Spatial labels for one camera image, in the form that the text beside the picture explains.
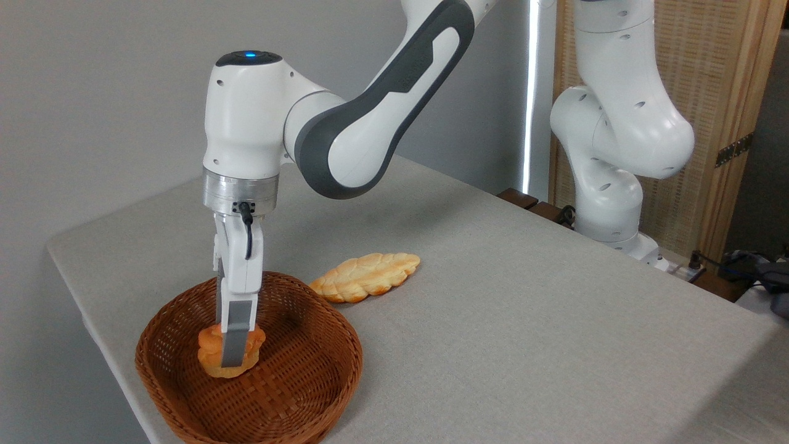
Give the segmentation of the white gripper body block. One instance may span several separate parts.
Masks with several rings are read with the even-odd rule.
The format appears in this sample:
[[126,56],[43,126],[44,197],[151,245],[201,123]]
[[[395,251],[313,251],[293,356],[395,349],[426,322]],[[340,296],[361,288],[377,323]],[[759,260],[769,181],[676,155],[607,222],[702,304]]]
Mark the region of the white gripper body block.
[[247,226],[240,216],[214,213],[215,258],[224,275],[222,295],[258,295],[264,268],[264,231],[260,218]]

